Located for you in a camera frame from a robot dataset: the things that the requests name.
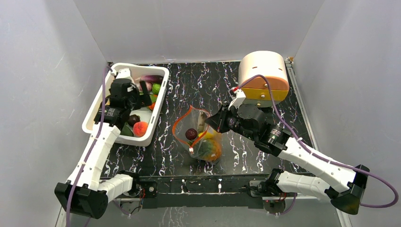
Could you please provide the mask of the yellow banana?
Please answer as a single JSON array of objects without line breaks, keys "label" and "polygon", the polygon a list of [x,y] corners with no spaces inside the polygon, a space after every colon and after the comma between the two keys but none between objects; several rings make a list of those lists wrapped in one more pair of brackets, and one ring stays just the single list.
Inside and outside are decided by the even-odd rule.
[{"label": "yellow banana", "polygon": [[198,134],[198,138],[201,140],[219,140],[221,134],[216,131],[206,131]]}]

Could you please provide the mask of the clear zip bag orange zipper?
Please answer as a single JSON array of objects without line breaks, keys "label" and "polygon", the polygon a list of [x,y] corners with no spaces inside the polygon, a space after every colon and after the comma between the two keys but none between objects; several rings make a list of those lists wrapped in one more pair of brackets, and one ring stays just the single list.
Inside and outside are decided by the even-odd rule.
[{"label": "clear zip bag orange zipper", "polygon": [[222,138],[206,119],[211,114],[189,106],[189,110],[173,124],[172,133],[192,158],[216,164],[222,156]]}]

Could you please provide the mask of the toy pineapple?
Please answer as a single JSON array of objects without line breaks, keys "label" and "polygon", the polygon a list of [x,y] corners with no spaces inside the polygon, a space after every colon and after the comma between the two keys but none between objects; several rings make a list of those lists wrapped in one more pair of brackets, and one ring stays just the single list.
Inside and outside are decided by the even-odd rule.
[{"label": "toy pineapple", "polygon": [[189,153],[193,158],[214,163],[222,155],[222,146],[215,139],[202,139],[189,149]]}]

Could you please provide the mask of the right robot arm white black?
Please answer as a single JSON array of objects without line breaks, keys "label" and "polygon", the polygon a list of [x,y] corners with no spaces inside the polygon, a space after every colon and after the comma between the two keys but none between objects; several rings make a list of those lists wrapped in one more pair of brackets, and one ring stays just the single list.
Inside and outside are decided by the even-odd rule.
[{"label": "right robot arm white black", "polygon": [[295,175],[276,169],[266,181],[267,192],[278,196],[295,192],[329,201],[335,208],[350,215],[358,214],[369,168],[339,163],[296,140],[292,133],[274,125],[266,114],[251,104],[239,108],[223,105],[206,119],[216,132],[233,131],[253,141],[260,151],[290,161],[313,176]]}]

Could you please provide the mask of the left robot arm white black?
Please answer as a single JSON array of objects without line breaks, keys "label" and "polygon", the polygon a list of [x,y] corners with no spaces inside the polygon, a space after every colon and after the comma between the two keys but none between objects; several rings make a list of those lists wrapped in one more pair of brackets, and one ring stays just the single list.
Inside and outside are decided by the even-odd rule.
[{"label": "left robot arm white black", "polygon": [[106,95],[102,85],[102,101],[94,117],[93,131],[76,168],[64,183],[57,183],[54,193],[67,215],[71,213],[99,219],[108,203],[126,193],[139,195],[138,174],[121,171],[113,178],[100,181],[110,150],[121,134],[131,111],[150,104],[149,96],[140,94],[132,79],[114,79]]}]

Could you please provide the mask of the red tomato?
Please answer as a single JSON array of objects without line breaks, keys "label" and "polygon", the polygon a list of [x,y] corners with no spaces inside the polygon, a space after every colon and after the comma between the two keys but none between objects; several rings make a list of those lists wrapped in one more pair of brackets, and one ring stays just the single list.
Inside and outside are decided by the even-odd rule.
[{"label": "red tomato", "polygon": [[153,102],[150,106],[148,106],[148,108],[149,108],[151,111],[153,111],[154,108],[155,108],[155,105],[156,105],[156,103]]}]

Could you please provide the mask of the red onion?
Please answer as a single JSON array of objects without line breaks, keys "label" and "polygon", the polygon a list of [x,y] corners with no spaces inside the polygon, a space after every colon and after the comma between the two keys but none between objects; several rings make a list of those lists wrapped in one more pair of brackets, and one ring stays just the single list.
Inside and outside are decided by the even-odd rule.
[{"label": "red onion", "polygon": [[150,83],[150,82],[145,82],[145,84],[146,84],[146,87],[147,87],[147,91],[148,91],[148,92],[151,92],[151,91],[152,91],[153,84]]}]

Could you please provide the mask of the green vegetable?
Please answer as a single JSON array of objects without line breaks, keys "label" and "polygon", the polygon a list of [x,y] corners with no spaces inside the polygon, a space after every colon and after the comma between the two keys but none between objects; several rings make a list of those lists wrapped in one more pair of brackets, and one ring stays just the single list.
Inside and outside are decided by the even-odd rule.
[{"label": "green vegetable", "polygon": [[161,89],[161,84],[154,83],[154,84],[152,85],[152,93],[153,93],[154,95],[157,95],[157,96],[158,96],[158,94],[159,94],[159,92],[160,92],[160,89]]}]

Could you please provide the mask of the purple eggplant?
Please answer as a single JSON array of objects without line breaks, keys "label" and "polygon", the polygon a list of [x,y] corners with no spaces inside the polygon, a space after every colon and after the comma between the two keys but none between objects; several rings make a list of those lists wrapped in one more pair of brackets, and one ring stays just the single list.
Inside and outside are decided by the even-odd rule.
[{"label": "purple eggplant", "polygon": [[162,84],[164,77],[160,75],[145,75],[140,80],[151,84]]}]

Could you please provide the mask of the peach fruit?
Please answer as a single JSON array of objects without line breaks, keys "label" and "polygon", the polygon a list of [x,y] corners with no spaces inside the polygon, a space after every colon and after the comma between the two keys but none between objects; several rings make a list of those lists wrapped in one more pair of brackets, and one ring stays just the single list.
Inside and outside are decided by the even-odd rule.
[{"label": "peach fruit", "polygon": [[137,122],[133,126],[133,134],[135,137],[143,137],[146,134],[146,131],[148,129],[148,123],[147,122]]}]

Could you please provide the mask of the round drawer cabinet cream orange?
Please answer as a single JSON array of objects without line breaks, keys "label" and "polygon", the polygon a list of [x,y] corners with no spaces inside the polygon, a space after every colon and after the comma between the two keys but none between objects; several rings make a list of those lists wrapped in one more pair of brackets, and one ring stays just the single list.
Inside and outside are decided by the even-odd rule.
[{"label": "round drawer cabinet cream orange", "polygon": [[283,57],[272,51],[254,51],[242,58],[238,68],[238,84],[250,80],[241,89],[245,104],[271,107],[270,91],[276,104],[289,93],[289,81]]}]

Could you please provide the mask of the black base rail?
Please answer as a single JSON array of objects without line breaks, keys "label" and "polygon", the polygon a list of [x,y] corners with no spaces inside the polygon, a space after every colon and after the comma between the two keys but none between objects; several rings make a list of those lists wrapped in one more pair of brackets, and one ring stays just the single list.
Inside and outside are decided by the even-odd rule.
[{"label": "black base rail", "polygon": [[120,195],[121,202],[142,203],[144,209],[167,207],[248,207],[263,209],[265,203],[286,198],[266,186],[268,175],[175,175],[141,176],[141,194]]}]

